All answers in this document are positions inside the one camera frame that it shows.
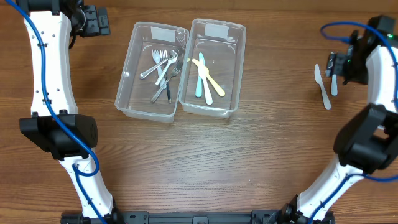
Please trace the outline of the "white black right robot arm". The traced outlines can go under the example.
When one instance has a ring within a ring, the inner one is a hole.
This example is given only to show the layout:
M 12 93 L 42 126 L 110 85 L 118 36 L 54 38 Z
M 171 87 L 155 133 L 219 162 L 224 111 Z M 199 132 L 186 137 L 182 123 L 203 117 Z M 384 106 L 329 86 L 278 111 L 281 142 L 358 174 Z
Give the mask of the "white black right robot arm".
M 392 182 L 397 176 L 375 177 L 375 170 L 387 168 L 397 157 L 397 36 L 395 19 L 380 15 L 349 37 L 338 37 L 349 45 L 347 53 L 329 55 L 325 75 L 333 82 L 368 86 L 367 105 L 337 134 L 335 155 L 327 168 L 305 191 L 269 218 L 252 213 L 251 222 L 334 223 L 331 206 L 355 183 L 363 179 Z

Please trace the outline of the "translucent white plastic knife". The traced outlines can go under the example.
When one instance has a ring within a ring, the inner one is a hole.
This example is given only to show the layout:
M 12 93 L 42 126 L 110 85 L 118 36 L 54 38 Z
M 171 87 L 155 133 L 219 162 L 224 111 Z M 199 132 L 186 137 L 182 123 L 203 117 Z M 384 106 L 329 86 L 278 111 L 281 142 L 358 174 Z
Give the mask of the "translucent white plastic knife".
M 323 84 L 322 76 L 321 76 L 321 73 L 320 73 L 320 67 L 319 67 L 318 64 L 315 64 L 314 77 L 315 77 L 316 83 L 320 87 L 320 91 L 321 91 L 322 99 L 323 99 L 323 105 L 324 105 L 326 110 L 330 110 L 331 109 L 331 102 L 330 102 L 330 99 L 329 99 L 329 97 L 327 95 L 327 92 L 325 90 L 325 86 Z

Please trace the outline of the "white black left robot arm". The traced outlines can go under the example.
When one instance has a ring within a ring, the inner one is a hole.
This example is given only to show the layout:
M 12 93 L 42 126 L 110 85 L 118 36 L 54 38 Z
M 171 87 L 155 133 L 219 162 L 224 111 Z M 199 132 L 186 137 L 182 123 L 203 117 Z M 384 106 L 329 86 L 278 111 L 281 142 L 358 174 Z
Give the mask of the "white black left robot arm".
M 96 121 L 79 114 L 70 76 L 69 50 L 76 37 L 110 34 L 106 9 L 83 1 L 18 0 L 9 4 L 24 18 L 34 74 L 30 117 L 19 120 L 20 131 L 59 161 L 82 206 L 80 214 L 63 214 L 61 223 L 124 223 L 100 173 Z

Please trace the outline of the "cream plastic knife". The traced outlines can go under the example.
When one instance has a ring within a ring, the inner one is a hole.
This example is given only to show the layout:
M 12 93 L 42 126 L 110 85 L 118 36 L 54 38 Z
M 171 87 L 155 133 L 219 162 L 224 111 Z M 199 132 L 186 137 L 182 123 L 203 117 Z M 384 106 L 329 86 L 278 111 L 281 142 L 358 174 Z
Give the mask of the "cream plastic knife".
M 212 105 L 213 99 L 212 99 L 211 92 L 210 92 L 208 82 L 207 82 L 208 69 L 205 67 L 205 64 L 203 63 L 204 60 L 202 58 L 199 60 L 199 62 L 201 63 L 199 75 L 200 75 L 201 79 L 203 80 L 205 101 L 206 101 L 207 105 Z

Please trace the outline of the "yellow plastic knife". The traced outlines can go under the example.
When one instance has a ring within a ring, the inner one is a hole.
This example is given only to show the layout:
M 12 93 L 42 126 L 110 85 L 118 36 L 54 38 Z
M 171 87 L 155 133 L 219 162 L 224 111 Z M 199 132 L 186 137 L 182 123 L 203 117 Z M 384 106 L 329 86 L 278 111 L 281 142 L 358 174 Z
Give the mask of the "yellow plastic knife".
M 224 89 L 222 89 L 222 87 L 220 87 L 220 85 L 211 77 L 210 75 L 210 71 L 209 69 L 203 64 L 203 62 L 200 62 L 197 59 L 192 59 L 192 62 L 198 67 L 198 68 L 203 68 L 205 70 L 205 75 L 206 78 L 210 81 L 210 83 L 212 84 L 213 88 L 216 90 L 217 94 L 220 97 L 224 97 L 225 96 L 225 91 Z

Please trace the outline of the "mint green plastic knife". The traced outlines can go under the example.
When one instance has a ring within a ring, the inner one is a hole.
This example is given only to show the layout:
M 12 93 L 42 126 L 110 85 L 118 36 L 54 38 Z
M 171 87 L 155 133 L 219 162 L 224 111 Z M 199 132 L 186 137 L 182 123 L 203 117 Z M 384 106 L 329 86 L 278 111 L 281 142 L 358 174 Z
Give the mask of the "mint green plastic knife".
M 205 64 L 204 55 L 200 52 L 198 54 L 198 56 L 199 56 L 199 61 L 202 62 L 203 64 Z M 197 84 L 196 84 L 196 88 L 195 88 L 195 96 L 197 98 L 201 98 L 201 96 L 202 96 L 202 93 L 203 93 L 203 90 L 202 90 L 202 85 L 203 84 L 202 83 L 203 83 L 203 81 L 202 81 L 201 77 L 198 76 Z

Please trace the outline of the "small white plastic fork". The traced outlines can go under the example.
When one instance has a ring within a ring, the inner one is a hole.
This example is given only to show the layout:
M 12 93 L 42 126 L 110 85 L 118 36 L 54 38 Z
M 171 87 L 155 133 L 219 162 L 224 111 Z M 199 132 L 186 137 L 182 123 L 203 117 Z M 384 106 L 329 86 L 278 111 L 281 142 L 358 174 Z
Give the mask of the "small white plastic fork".
M 155 63 L 159 63 L 162 60 L 161 53 L 157 49 L 153 49 L 152 50 L 152 58 Z M 161 73 L 162 73 L 161 67 L 157 68 L 157 73 L 158 73 L 158 76 L 161 75 Z

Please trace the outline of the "black handled fork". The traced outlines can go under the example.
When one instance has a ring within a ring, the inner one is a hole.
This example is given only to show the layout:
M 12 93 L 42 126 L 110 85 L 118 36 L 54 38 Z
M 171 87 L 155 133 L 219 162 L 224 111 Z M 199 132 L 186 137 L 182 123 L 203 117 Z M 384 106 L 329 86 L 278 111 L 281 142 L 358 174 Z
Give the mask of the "black handled fork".
M 171 104 L 172 103 L 172 99 L 171 99 L 171 92 L 170 92 L 170 87 L 169 87 L 169 83 L 166 84 L 166 90 L 167 90 L 167 99 L 168 99 L 168 103 Z

